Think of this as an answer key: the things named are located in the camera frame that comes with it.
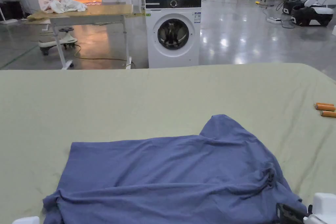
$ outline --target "crumpled cloth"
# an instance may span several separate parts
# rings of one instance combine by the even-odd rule
[[[68,11],[85,11],[87,6],[75,0],[51,0],[42,7],[45,13],[65,13]]]

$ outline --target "electrical cable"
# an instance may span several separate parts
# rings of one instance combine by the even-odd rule
[[[77,59],[90,59],[90,60],[95,60],[95,59],[99,59],[99,60],[121,60],[121,61],[127,61],[126,59],[118,59],[118,58],[84,58],[84,57],[79,57],[77,56],[77,54],[82,50],[82,47],[78,44],[75,44],[75,46],[79,47],[79,50],[73,55],[75,58]]]
[[[282,7],[282,5],[284,4],[285,1],[286,1],[286,0],[281,1],[281,2],[278,4],[278,6],[277,6],[277,8],[276,8],[275,10],[276,10],[276,11],[279,11],[280,8]]]
[[[267,9],[267,7],[265,7],[265,9],[262,11],[266,15],[265,20],[267,20],[267,18],[268,18],[268,14],[265,12],[266,9]]]
[[[265,20],[267,21],[268,14],[265,12],[266,9],[267,9],[267,7],[266,7],[262,12],[266,15]],[[288,22],[291,22],[292,20],[293,20],[292,18],[291,18],[291,19],[287,19],[287,20],[282,20],[282,19],[280,19],[281,26],[282,26],[283,28],[286,28],[286,29],[294,29],[295,26],[285,27],[284,24],[283,24],[283,22],[287,22],[287,21],[288,21]]]
[[[290,22],[292,21],[293,19],[287,19],[287,20],[282,20],[281,19],[281,26],[283,27],[283,28],[286,28],[286,29],[294,29],[295,28],[295,26],[290,26],[290,27],[285,27],[284,26],[284,24],[283,24],[283,22],[286,22],[286,21],[288,21],[288,23],[290,24]]]

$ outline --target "washing machine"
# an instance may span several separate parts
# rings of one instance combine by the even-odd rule
[[[202,0],[145,0],[150,68],[199,64]]]

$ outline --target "bed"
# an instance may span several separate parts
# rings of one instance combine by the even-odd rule
[[[305,204],[336,193],[336,118],[313,108],[336,102],[335,82],[306,65],[0,71],[0,89],[3,223],[43,218],[73,141],[199,134],[222,113],[275,154]]]

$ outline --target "orange cylinder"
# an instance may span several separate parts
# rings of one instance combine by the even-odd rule
[[[326,111],[335,111],[336,108],[334,106],[327,106],[327,105],[316,105],[315,108],[317,110],[326,110]]]
[[[322,102],[317,102],[317,103],[315,103],[315,106],[317,106],[317,105],[334,106],[333,103],[322,103]]]
[[[321,116],[336,117],[336,112],[321,111]]]

